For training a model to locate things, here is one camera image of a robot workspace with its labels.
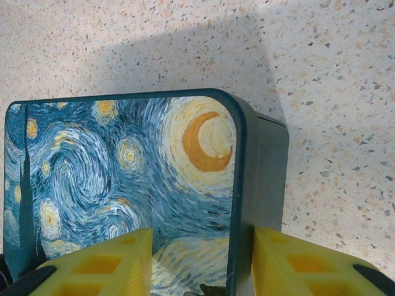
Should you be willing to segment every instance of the painting artwork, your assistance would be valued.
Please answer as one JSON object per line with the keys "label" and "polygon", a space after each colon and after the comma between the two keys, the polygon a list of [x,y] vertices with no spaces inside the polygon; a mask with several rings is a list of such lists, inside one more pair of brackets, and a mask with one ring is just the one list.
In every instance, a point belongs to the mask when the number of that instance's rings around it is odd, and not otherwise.
{"label": "painting artwork", "polygon": [[13,278],[152,228],[152,295],[225,295],[235,152],[233,119],[209,97],[13,104],[4,175]]}

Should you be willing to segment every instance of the terrazzo surface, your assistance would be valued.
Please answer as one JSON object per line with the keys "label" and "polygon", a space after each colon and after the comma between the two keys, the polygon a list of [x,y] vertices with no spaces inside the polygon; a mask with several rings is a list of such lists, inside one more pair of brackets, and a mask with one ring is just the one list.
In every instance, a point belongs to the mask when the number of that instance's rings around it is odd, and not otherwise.
{"label": "terrazzo surface", "polygon": [[16,100],[236,94],[288,126],[283,232],[395,279],[393,36],[393,0],[0,0],[0,114]]}

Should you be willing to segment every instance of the yellow moon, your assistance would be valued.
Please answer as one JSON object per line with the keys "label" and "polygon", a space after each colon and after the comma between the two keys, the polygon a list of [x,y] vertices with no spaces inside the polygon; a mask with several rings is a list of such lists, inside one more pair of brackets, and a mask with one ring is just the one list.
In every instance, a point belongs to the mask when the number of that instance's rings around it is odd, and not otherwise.
{"label": "yellow moon", "polygon": [[217,112],[207,112],[196,117],[186,128],[183,135],[183,148],[190,162],[200,171],[222,171],[231,159],[233,147],[223,157],[211,157],[207,155],[199,143],[199,130],[207,120],[220,116]]}

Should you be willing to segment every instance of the blue swirl pattern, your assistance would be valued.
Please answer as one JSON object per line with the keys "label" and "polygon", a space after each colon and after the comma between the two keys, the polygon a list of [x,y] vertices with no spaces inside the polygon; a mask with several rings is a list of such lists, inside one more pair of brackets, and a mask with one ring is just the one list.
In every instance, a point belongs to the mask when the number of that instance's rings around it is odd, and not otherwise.
{"label": "blue swirl pattern", "polygon": [[[213,105],[208,98],[116,97],[29,104],[32,211],[48,258],[149,227],[154,229],[153,294],[198,294],[200,284],[225,285],[234,155],[222,172],[186,171],[191,164],[181,163],[187,155],[176,155],[185,151],[172,146],[170,125],[193,100],[204,108]],[[225,108],[216,108],[225,114]],[[18,221],[24,116],[23,104],[6,115],[4,240],[16,248],[23,239]],[[232,124],[225,121],[235,137]],[[180,182],[190,176],[198,178],[193,186]],[[205,180],[213,181],[208,189]]]}

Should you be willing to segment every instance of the box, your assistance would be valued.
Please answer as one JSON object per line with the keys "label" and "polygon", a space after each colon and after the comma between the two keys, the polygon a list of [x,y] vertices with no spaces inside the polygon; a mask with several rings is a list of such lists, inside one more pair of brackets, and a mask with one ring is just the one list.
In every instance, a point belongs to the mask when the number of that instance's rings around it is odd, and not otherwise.
{"label": "box", "polygon": [[281,229],[287,129],[218,89],[14,102],[5,133],[14,280],[152,228],[153,295],[241,295],[254,225]]}

